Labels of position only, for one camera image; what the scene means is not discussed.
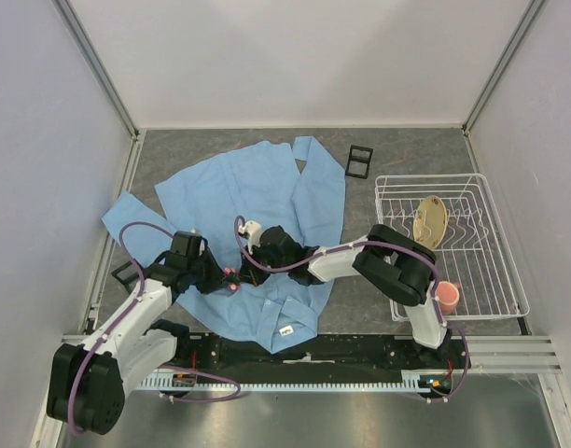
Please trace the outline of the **light blue shirt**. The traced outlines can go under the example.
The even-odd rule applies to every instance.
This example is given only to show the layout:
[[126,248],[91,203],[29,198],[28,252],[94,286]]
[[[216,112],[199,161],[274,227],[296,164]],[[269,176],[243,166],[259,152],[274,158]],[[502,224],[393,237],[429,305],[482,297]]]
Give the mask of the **light blue shirt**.
[[[341,239],[345,178],[341,165],[311,136],[293,144],[267,141],[220,154],[155,187],[153,212],[123,193],[103,223],[143,266],[170,246],[166,232],[196,230],[222,267],[241,264],[233,227],[242,216],[263,228],[282,226],[299,244],[334,246]],[[262,285],[202,295],[190,288],[177,302],[209,330],[255,342],[272,354],[314,338],[330,283],[305,287],[284,273]]]

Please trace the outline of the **pink flower plush brooch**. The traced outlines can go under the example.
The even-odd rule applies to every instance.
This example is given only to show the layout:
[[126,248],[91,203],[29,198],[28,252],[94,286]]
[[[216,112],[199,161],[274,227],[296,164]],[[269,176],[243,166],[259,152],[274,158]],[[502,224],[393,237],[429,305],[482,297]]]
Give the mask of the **pink flower plush brooch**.
[[239,275],[239,271],[235,268],[226,267],[224,269],[224,281],[227,284],[227,287],[230,291],[235,292],[240,288],[241,279]]

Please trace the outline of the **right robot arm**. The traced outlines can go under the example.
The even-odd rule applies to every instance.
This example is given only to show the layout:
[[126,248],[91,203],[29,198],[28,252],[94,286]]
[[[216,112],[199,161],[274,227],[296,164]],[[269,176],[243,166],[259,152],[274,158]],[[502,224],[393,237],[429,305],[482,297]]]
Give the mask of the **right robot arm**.
[[242,260],[240,282],[259,286],[270,275],[285,273],[309,287],[361,276],[403,306],[421,365],[436,367],[448,356],[446,325],[434,299],[439,284],[436,256],[411,238],[376,224],[367,235],[347,244],[303,246],[280,226],[264,230],[241,216],[235,219],[234,233]]

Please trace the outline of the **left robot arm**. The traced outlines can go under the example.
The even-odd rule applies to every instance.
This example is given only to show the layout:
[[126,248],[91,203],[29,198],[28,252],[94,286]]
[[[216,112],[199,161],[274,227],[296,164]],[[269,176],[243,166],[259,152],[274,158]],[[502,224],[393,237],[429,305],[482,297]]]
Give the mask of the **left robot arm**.
[[210,292],[224,278],[207,240],[178,231],[143,272],[125,302],[101,327],[55,352],[46,414],[76,430],[104,435],[126,398],[156,368],[192,360],[188,326],[161,318],[190,287]]

